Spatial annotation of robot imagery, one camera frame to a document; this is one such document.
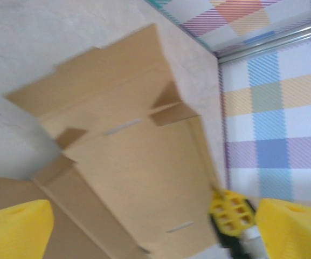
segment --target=open cardboard box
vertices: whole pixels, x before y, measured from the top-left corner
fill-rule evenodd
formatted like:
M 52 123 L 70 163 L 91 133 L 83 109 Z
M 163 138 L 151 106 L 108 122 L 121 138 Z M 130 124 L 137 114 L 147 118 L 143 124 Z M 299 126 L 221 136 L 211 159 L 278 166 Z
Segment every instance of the open cardboard box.
M 34 182 L 65 208 L 75 203 L 74 221 L 96 243 L 114 231 L 94 227 L 99 210 L 85 205 L 99 200 L 153 258 L 185 258 L 216 243 L 207 210 L 217 178 L 201 120 L 180 97 L 154 25 L 7 98 L 65 148 Z M 113 239 L 121 254 L 135 246 Z

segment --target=metal strip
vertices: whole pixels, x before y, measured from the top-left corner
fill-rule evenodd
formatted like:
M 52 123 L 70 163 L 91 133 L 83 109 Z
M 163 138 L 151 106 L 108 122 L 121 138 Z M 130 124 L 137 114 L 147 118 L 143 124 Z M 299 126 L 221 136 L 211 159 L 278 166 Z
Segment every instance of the metal strip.
M 114 128 L 112 128 L 112 129 L 109 129 L 108 131 L 104 132 L 103 135 L 112 135 L 112 134 L 115 134 L 115 133 L 117 133 L 117 132 L 119 132 L 119 131 L 121 131 L 121 130 L 123 130 L 123 129 L 125 129 L 125 128 L 128 128 L 128 127 L 130 127 L 130 126 L 133 126 L 133 125 L 135 125 L 135 124 L 137 124 L 137 123 L 139 123 L 139 122 L 141 122 L 141 121 L 142 121 L 142 120 L 141 120 L 140 118 L 135 119 L 135 120 L 128 121 L 128 122 L 126 122 L 126 123 L 124 123 L 124 124 L 122 124 L 122 125 L 119 125 L 119 126 L 117 126 L 117 127 L 114 127 Z
M 221 56 L 218 56 L 218 63 L 223 64 L 246 56 L 265 53 L 306 39 L 311 39 L 311 23 L 260 39 L 252 44 L 241 46 L 237 49 L 223 53 Z
M 175 228 L 171 228 L 171 229 L 167 230 L 166 233 L 172 233 L 172 232 L 178 231 L 178 230 L 180 230 L 182 228 L 186 228 L 186 227 L 188 227 L 188 226 L 190 226 L 192 224 L 193 224 L 193 221 L 188 221 L 188 222 L 186 222 L 184 224 L 181 224 L 181 225 L 179 225 L 179 226 L 177 226 Z

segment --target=cardboard flap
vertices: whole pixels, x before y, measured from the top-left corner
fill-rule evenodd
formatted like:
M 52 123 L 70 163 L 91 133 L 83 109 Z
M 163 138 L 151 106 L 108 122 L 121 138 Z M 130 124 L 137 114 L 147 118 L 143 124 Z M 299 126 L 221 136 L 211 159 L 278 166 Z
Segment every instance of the cardboard flap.
M 61 149 L 67 149 L 74 142 L 79 140 L 88 131 L 80 128 L 67 128 L 56 137 L 56 143 Z
M 165 60 L 154 24 L 105 49 L 88 53 L 99 58 L 88 58 L 85 54 L 75 57 L 60 65 L 54 74 L 9 93 L 6 98 L 32 115 L 42 117 L 91 94 L 111 90 L 153 70 Z
M 161 92 L 160 96 L 154 102 L 152 108 L 158 108 L 164 105 L 182 103 L 180 94 L 178 93 L 176 84 L 171 81 L 165 89 Z
M 89 64 L 100 58 L 102 51 L 102 49 L 94 47 L 84 53 L 80 53 L 70 58 L 68 61 L 57 65 L 56 71 L 77 73 L 77 69 L 85 69 Z
M 33 180 L 38 185 L 48 184 L 62 173 L 69 170 L 74 164 L 75 161 L 67 158 L 64 155 L 59 155 L 43 170 L 40 170 L 40 172 L 35 175 Z
M 190 129 L 192 130 L 193 137 L 195 138 L 195 145 L 197 147 L 197 152 L 200 154 L 202 164 L 205 166 L 205 172 L 207 173 L 207 178 L 211 184 L 211 188 L 221 192 L 221 184 L 217 176 L 216 168 L 213 160 L 210 157 L 210 151 L 207 144 L 207 139 L 205 136 L 205 130 L 201 121 L 201 117 L 197 116 L 188 120 Z
M 198 114 L 184 103 L 176 104 L 162 111 L 151 114 L 149 117 L 157 126 L 185 120 Z

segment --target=plaid fabric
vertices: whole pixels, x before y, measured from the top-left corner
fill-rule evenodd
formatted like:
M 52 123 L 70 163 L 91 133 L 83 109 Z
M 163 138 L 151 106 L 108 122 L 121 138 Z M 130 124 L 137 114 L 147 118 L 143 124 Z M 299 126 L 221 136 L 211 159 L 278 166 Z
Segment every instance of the plaid fabric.
M 311 42 L 220 67 L 229 187 L 311 200 Z
M 311 0 L 146 0 L 210 51 L 222 53 L 259 38 L 308 23 L 307 18 L 276 30 L 272 24 L 311 11 Z

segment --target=metal rail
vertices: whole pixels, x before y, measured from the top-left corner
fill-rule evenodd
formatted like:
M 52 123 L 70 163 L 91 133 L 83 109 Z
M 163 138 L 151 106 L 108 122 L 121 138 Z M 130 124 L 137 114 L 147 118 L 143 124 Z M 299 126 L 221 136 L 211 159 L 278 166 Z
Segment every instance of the metal rail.
M 306 39 L 311 39 L 311 23 L 269 36 L 264 39 L 257 40 L 254 43 L 222 53 L 217 57 L 218 63 L 222 64 L 246 56 L 265 53 L 276 48 Z

